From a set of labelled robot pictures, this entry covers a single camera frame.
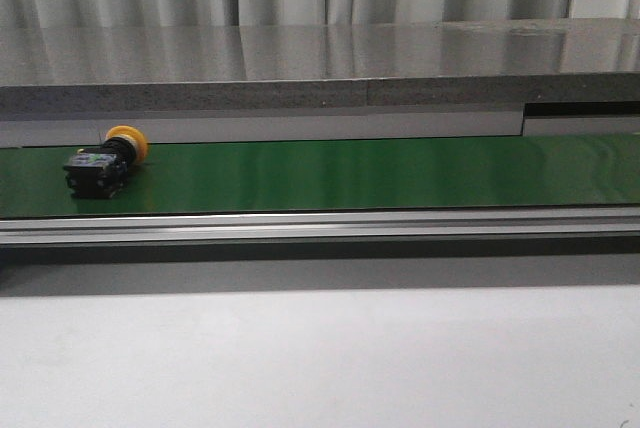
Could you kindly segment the yellow push button switch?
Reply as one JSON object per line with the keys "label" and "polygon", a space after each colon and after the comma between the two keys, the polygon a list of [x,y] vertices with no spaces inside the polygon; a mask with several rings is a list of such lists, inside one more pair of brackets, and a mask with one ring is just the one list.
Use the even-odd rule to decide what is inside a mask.
{"label": "yellow push button switch", "polygon": [[112,127],[102,144],[81,148],[63,166],[71,196],[78,199],[109,199],[120,190],[129,172],[149,152],[146,136],[128,125]]}

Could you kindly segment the green conveyor belt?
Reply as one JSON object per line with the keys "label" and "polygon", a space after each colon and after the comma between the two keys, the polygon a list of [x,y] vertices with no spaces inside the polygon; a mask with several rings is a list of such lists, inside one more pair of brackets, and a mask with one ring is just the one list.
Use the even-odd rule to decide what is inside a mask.
{"label": "green conveyor belt", "polygon": [[635,204],[635,134],[156,144],[110,199],[76,199],[70,146],[1,153],[1,215]]}

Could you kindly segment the grey conveyor rear guide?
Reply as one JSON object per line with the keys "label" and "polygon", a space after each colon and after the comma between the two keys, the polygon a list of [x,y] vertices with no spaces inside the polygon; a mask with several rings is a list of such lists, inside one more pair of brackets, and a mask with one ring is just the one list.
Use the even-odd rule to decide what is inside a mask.
{"label": "grey conveyor rear guide", "polygon": [[636,115],[526,117],[517,109],[436,108],[431,111],[231,110],[213,113],[149,113],[144,117],[71,115],[41,119],[3,118],[1,145],[9,147],[90,146],[116,125],[131,125],[160,143],[269,140],[378,139],[463,136],[519,136],[632,133]]}

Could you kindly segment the aluminium conveyor front rail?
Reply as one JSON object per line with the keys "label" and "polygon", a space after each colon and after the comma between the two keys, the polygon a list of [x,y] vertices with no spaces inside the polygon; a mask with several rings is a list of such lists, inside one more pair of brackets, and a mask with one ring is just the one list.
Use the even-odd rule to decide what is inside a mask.
{"label": "aluminium conveyor front rail", "polygon": [[4,247],[244,240],[608,235],[639,230],[636,207],[240,213],[4,220]]}

